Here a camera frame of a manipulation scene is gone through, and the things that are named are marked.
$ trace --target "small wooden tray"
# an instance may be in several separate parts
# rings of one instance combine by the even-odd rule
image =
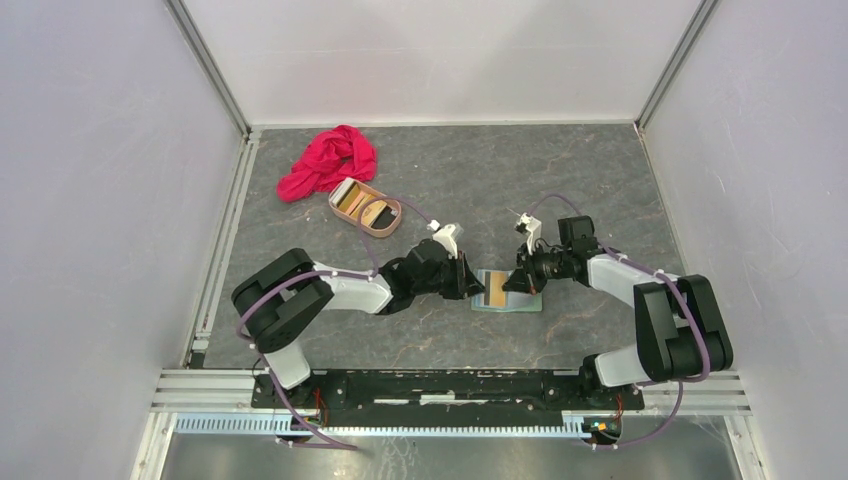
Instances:
[[[357,220],[358,220],[357,216],[348,215],[347,213],[341,211],[333,203],[333,197],[335,197],[337,194],[344,194],[346,191],[348,191],[348,189],[351,187],[351,184],[350,184],[351,181],[353,183],[355,183],[356,185],[358,185],[360,191],[362,191],[362,192],[369,193],[371,195],[374,195],[375,197],[382,197],[382,196],[384,196],[384,194],[381,193],[381,192],[378,192],[377,190],[375,190],[375,189],[369,187],[368,185],[360,182],[359,180],[356,180],[355,178],[345,179],[345,181],[340,183],[336,188],[333,189],[332,192],[330,192],[330,196],[327,200],[328,203],[330,204],[330,209],[333,211],[333,213],[337,217],[341,218],[342,220],[346,221],[347,223],[350,223],[351,225],[353,225],[355,227],[355,226],[357,226]],[[389,235],[392,234],[392,232],[395,231],[395,229],[398,227],[398,225],[400,225],[400,217],[401,217],[401,214],[403,213],[403,211],[401,209],[400,202],[397,202],[395,200],[388,200],[388,199],[384,200],[384,202],[386,202],[386,204],[389,207],[391,207],[393,210],[395,210],[397,212],[397,216],[396,216],[394,222],[392,222],[391,224],[389,224],[388,227],[386,227],[382,230],[375,230],[375,229],[371,228],[370,226],[363,224],[362,229],[365,230],[365,232],[368,235],[371,235],[372,237],[377,237],[377,238],[388,237]]]

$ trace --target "gray surface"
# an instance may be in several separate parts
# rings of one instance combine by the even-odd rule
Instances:
[[[848,2],[810,5],[720,2],[648,130],[779,479],[848,471],[848,417],[799,434],[848,397]]]
[[[652,419],[628,417],[625,439],[647,433],[655,424]],[[359,437],[345,441],[363,451],[289,450],[260,436],[175,435],[162,478],[740,479],[721,418],[678,418],[651,442],[616,452],[592,453],[567,439]]]
[[[262,134],[215,319],[206,366],[249,367],[233,335],[233,288],[292,247],[343,268],[370,266],[356,229],[335,217],[326,194],[287,205],[275,186],[317,130]],[[472,268],[510,269],[523,237],[513,229],[541,192],[561,192],[595,219],[612,246],[645,263],[680,271],[656,185],[629,125],[369,128],[379,152],[372,185],[417,202],[442,223],[465,229],[460,248]],[[559,243],[556,219],[571,215],[550,199],[537,211],[544,236]],[[428,236],[410,209],[389,238],[373,240],[381,262]],[[313,367],[576,367],[583,357],[632,343],[633,313],[571,281],[549,283],[543,311],[471,311],[470,302],[417,298],[398,314],[324,312],[302,334]]]

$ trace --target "cable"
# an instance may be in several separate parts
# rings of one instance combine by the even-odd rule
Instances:
[[[375,197],[363,203],[362,206],[359,207],[359,215],[357,215],[356,218],[356,226],[359,229],[359,238],[362,239],[362,245],[365,247],[365,252],[368,253],[368,258],[371,259],[371,263],[374,266],[374,268],[372,269],[372,275],[376,275],[377,272],[380,270],[380,261],[377,260],[377,255],[374,254],[374,251],[371,249],[371,244],[368,243],[368,235],[365,233],[365,226],[362,224],[362,214],[365,212],[365,207],[380,200],[393,200],[395,202],[402,203],[407,207],[415,210],[415,213],[421,215],[421,217],[426,220],[427,223],[431,223],[434,220],[433,217],[421,211],[421,208],[418,207],[418,205],[401,197],[390,197],[388,195],[383,195],[382,197]]]
[[[559,193],[549,193],[549,194],[545,195],[544,197],[542,197],[538,202],[536,202],[532,206],[530,206],[530,209],[527,210],[527,215],[532,217],[533,213],[536,211],[536,209],[539,208],[539,205],[541,205],[542,202],[544,202],[545,200],[547,200],[551,197],[556,197],[556,198],[562,200],[563,202],[567,203],[568,206],[571,207],[577,213],[577,215],[583,215],[583,212],[581,212],[580,209],[577,208],[577,205],[572,203],[572,201],[569,200],[568,198],[566,198],[565,195],[561,195]]]
[[[272,288],[271,290],[269,290],[268,293],[263,295],[262,298],[257,300],[256,303],[251,305],[250,308],[248,308],[247,311],[244,312],[244,315],[242,315],[241,318],[239,319],[238,325],[236,325],[236,336],[241,338],[242,340],[252,342],[253,339],[250,338],[250,336],[245,335],[243,333],[244,325],[247,323],[248,320],[250,320],[250,317],[252,317],[253,314],[256,313],[256,311],[259,310],[262,307],[262,305],[265,305],[268,302],[268,300],[271,300],[275,296],[279,295],[280,292],[282,292],[283,290],[289,288],[290,286],[292,286],[292,285],[294,285],[294,284],[296,284],[300,281],[303,281],[303,280],[306,280],[306,279],[312,278],[312,277],[332,276],[334,273],[336,275],[339,275],[340,277],[355,278],[357,280],[369,280],[369,279],[372,278],[371,276],[364,274],[364,273],[346,272],[346,271],[343,271],[343,270],[339,270],[339,271],[312,270],[312,271],[309,271],[309,272],[301,273],[299,275],[295,275],[294,277],[284,281],[283,283],[281,283],[281,284],[277,285],[276,287]]]
[[[321,398],[320,388],[315,389],[315,409],[318,410],[321,416],[321,426],[326,428],[330,424],[330,409],[327,407],[324,399]]]
[[[548,247],[549,249],[551,249],[551,252],[559,252],[559,251],[561,251],[561,250],[562,250],[562,245],[551,245],[551,244],[550,244],[550,243],[548,243],[548,241],[547,241],[547,240],[545,240],[544,238],[537,238],[537,239],[536,239],[536,244],[535,244],[534,246],[535,246],[535,247],[538,247],[538,246],[539,246],[539,243],[544,243],[546,247]]]
[[[264,361],[266,365],[268,364],[268,361],[265,359],[265,355],[262,355],[262,361]],[[274,391],[277,392],[277,396],[279,396],[280,400],[283,401],[283,405],[286,406],[286,408],[292,414],[292,417],[295,420],[297,420],[298,422],[300,422],[301,425],[306,427],[307,430],[312,432],[313,435],[315,435],[316,437],[320,438],[321,440],[324,440],[325,442],[327,442],[327,443],[290,443],[289,445],[291,445],[293,447],[300,447],[300,448],[324,448],[324,449],[351,450],[351,451],[359,450],[359,448],[357,448],[356,445],[350,445],[350,444],[347,444],[347,443],[340,442],[338,440],[334,440],[334,439],[324,435],[323,433],[321,433],[314,425],[309,423],[305,418],[303,418],[299,413],[297,413],[297,410],[292,406],[291,402],[289,401],[289,397],[286,395],[285,389],[283,389],[283,386],[280,385],[280,380],[277,378],[277,375],[274,373],[273,370],[271,370],[270,376],[271,376],[271,383],[274,384]]]
[[[331,271],[331,270],[313,270],[313,271],[310,271],[310,272],[305,272],[305,273],[301,273],[299,275],[295,275],[294,277],[292,277],[292,278],[282,282],[281,284],[277,285],[276,287],[272,288],[268,293],[263,295],[262,298],[257,300],[256,303],[251,305],[250,308],[248,308],[246,312],[244,312],[244,315],[241,316],[241,318],[239,319],[238,325],[236,326],[236,335],[239,338],[242,338],[242,339],[245,339],[249,342],[252,342],[253,339],[250,338],[250,336],[245,335],[242,332],[242,330],[244,329],[244,326],[247,323],[247,321],[250,320],[250,317],[252,317],[253,314],[256,313],[257,310],[259,310],[263,305],[265,305],[268,302],[268,300],[274,298],[276,295],[279,295],[280,292],[282,292],[283,290],[285,290],[285,289],[289,288],[290,286],[292,286],[292,285],[294,285],[298,282],[301,282],[303,280],[306,280],[306,279],[309,279],[309,278],[312,278],[312,277],[332,276],[332,275],[339,275],[339,276],[343,276],[343,277],[356,278],[356,279],[360,279],[360,280],[367,280],[367,279],[371,278],[370,276],[365,275],[365,274],[361,274],[361,273],[345,272],[345,271]],[[263,362],[265,362],[265,365],[268,365],[268,361],[265,359],[265,355],[261,355],[260,358],[262,359]],[[299,413],[297,413],[297,410],[292,406],[291,402],[289,402],[289,398],[286,396],[285,389],[283,389],[283,386],[280,384],[280,380],[277,378],[277,374],[274,373],[273,370],[270,370],[268,373],[271,377],[271,383],[274,384],[274,391],[277,392],[277,396],[279,396],[280,400],[283,401],[283,404],[289,410],[292,417],[295,420],[297,420],[298,422],[300,422],[307,430],[312,432],[313,435],[315,435],[316,437],[320,438],[321,440],[324,440],[325,442],[327,442],[326,444],[293,443],[292,442],[292,443],[289,443],[290,446],[303,447],[303,448],[328,448],[328,449],[340,449],[340,450],[357,450],[357,447],[354,446],[354,445],[342,443],[338,440],[333,440],[332,438],[324,435],[323,433],[318,431],[318,429],[315,428],[312,424],[307,422]]]
[[[257,358],[256,361],[253,362],[253,366],[250,367],[250,376],[253,377],[254,380],[256,380],[256,366],[259,365],[259,362],[261,362],[261,361],[262,361],[261,357]]]
[[[615,401],[618,403],[618,409],[615,411],[615,417],[612,419],[613,422],[621,420],[621,416],[624,415],[624,402],[621,400],[620,393],[615,396]]]
[[[614,442],[618,442],[618,440],[619,440],[619,438],[620,438],[620,437],[614,437],[614,436],[610,435],[609,433],[607,433],[607,432],[605,432],[605,431],[603,431],[603,430],[598,430],[598,432],[597,432],[597,433],[598,433],[598,434],[600,434],[600,435],[603,435],[603,436],[607,437],[608,439],[610,439],[610,440],[612,440],[612,441],[614,441]]]
[[[656,430],[645,435],[644,437],[639,437],[639,438],[634,439],[634,440],[628,440],[626,442],[619,442],[619,443],[616,443],[615,445],[593,444],[592,450],[617,450],[621,447],[632,447],[634,445],[638,445],[640,443],[647,442],[648,440],[652,440],[652,439],[656,438],[657,436],[659,436],[662,432],[664,432],[668,428],[669,425],[671,425],[671,421],[674,420],[674,417],[677,416],[677,411],[680,410],[680,404],[683,403],[683,382],[678,381],[677,385],[678,385],[678,387],[677,387],[677,401],[674,403],[674,408],[671,409],[671,413],[669,413],[668,416],[665,417],[665,420],[663,420],[662,425],[657,427]]]

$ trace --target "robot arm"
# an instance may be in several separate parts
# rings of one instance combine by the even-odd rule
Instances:
[[[294,248],[236,287],[233,305],[244,315],[283,282],[310,271],[330,272],[294,283],[265,302],[245,323],[256,350],[265,356],[283,388],[289,389],[311,373],[297,337],[323,310],[390,315],[409,307],[417,295],[439,293],[460,300],[482,293],[483,285],[457,248],[461,232],[457,224],[445,225],[376,274],[329,267]]]
[[[528,241],[519,247],[516,269],[503,289],[537,294],[549,279],[571,278],[607,292],[634,309],[636,343],[586,357],[580,372],[587,386],[599,389],[665,382],[700,373],[697,343],[689,326],[681,321],[682,309],[669,287],[607,254],[595,237],[590,217],[564,218],[558,224],[561,245],[546,249],[537,244],[541,222],[526,214],[521,216],[516,230],[527,235]],[[710,371],[730,368],[733,350],[709,280],[700,275],[667,276],[683,294],[704,337]]]

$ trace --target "metal frame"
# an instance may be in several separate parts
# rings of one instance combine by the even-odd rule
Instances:
[[[200,63],[200,67],[203,68],[203,71],[206,73],[209,81],[212,82],[212,87],[215,88],[215,93],[218,94],[221,102],[224,103],[224,108],[227,109],[227,114],[229,115],[230,120],[233,121],[233,124],[241,132],[241,134],[247,137],[251,133],[250,124],[247,122],[241,108],[239,108],[238,103],[233,96],[233,92],[230,91],[230,87],[227,86],[227,82],[224,81],[224,76],[221,74],[221,70],[218,69],[218,65],[215,63],[215,59],[212,57],[209,47],[207,47],[206,42],[203,41],[203,37],[200,35],[200,31],[197,29],[197,25],[194,23],[194,20],[191,18],[191,14],[188,12],[185,2],[183,2],[183,0],[165,0],[165,5],[168,6],[168,10],[170,10],[171,14],[174,16],[177,26],[180,27],[180,31],[183,33],[186,42],[191,47],[195,58],[197,58],[197,61]]]
[[[677,73],[680,71],[681,65],[683,65],[683,62],[689,56],[689,52],[692,51],[692,46],[701,35],[704,25],[712,16],[718,3],[719,0],[701,0],[697,10],[695,10],[695,14],[689,21],[689,25],[687,25],[686,30],[683,31],[683,36],[680,37],[680,41],[677,43],[674,52],[671,54],[671,58],[668,60],[662,74],[660,74],[657,84],[654,85],[654,89],[648,96],[648,101],[645,103],[645,106],[642,107],[642,111],[636,119],[636,127],[638,129],[644,129],[651,121],[651,118],[657,111],[657,107],[663,97],[665,97],[666,92],[668,92],[671,83],[677,77]]]
[[[221,300],[221,290],[224,288],[224,278],[230,264],[230,255],[233,252],[233,243],[238,231],[239,219],[244,207],[244,199],[247,196],[247,187],[250,184],[250,176],[253,173],[253,163],[256,161],[256,152],[259,149],[259,138],[261,136],[262,130],[255,130],[251,133],[239,155],[233,181],[227,194],[227,203],[218,225],[218,236],[215,239],[207,267],[206,280],[195,304],[194,324],[188,344],[185,347],[184,366],[189,364],[192,355],[205,352],[209,346],[209,336],[212,334],[215,313]]]
[[[250,406],[255,379],[250,370],[164,370],[159,379],[132,479],[158,479],[174,433],[302,435],[289,429],[287,410]],[[625,416],[661,418],[676,401],[676,384],[643,389],[645,409],[625,411]],[[314,411],[299,411],[303,415]],[[563,411],[563,427],[491,429],[328,428],[344,436],[447,436],[447,437],[565,437],[575,438],[574,424],[587,416],[613,415],[612,411]],[[744,480],[765,480],[768,471],[757,447],[756,427],[742,382],[735,371],[715,372],[701,383],[684,385],[680,416],[722,417],[729,444]]]

